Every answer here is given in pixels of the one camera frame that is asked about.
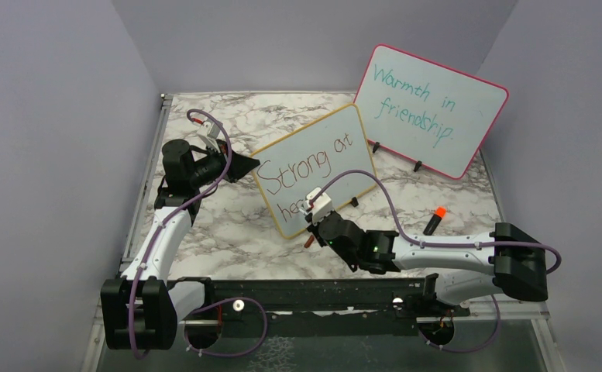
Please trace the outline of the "brown marker cap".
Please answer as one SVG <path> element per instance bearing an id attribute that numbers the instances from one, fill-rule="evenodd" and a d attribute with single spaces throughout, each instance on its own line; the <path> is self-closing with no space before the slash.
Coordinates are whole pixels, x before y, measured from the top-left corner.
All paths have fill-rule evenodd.
<path id="1" fill-rule="evenodd" d="M 309 248 L 313 242 L 315 241 L 315 238 L 313 236 L 309 236 L 308 239 L 306 240 L 306 242 L 304 243 L 304 248 L 307 249 Z"/>

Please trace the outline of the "yellow framed whiteboard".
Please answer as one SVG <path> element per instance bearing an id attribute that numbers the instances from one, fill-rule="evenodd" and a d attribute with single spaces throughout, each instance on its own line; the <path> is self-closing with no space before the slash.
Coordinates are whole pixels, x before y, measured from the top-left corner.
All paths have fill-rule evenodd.
<path id="1" fill-rule="evenodd" d="M 348 104 L 252 154 L 253 172 L 278 232 L 292 239 L 305 231 L 304 200 L 350 170 L 376 173 L 356 105 Z"/>

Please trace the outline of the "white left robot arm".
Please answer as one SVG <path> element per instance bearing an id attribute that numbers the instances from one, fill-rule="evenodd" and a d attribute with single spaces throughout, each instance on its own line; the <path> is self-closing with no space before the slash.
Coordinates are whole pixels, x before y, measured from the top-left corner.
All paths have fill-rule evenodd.
<path id="1" fill-rule="evenodd" d="M 154 202 L 153 224 L 134 261 L 101 287 L 105 340 L 111 350 L 168 350 L 178 324 L 191 313 L 200 319 L 215 310 L 204 284 L 169 286 L 167 279 L 201 202 L 222 180 L 236 183 L 260 161 L 230 153 L 223 140 L 201 149 L 184 139 L 163 145 L 164 176 Z"/>

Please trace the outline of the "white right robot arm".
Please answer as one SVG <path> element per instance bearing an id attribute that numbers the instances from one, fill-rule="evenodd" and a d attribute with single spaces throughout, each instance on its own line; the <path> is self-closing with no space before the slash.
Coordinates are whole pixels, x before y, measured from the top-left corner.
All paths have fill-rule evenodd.
<path id="1" fill-rule="evenodd" d="M 438 315 L 471 298 L 504 294 L 519 301 L 549 297 L 546 247 L 517 226 L 498 222 L 475 236 L 401 237 L 394 230 L 365 230 L 330 211 L 307 214 L 307 230 L 352 271 L 386 274 L 418 268 L 449 269 L 419 295 L 421 309 Z"/>

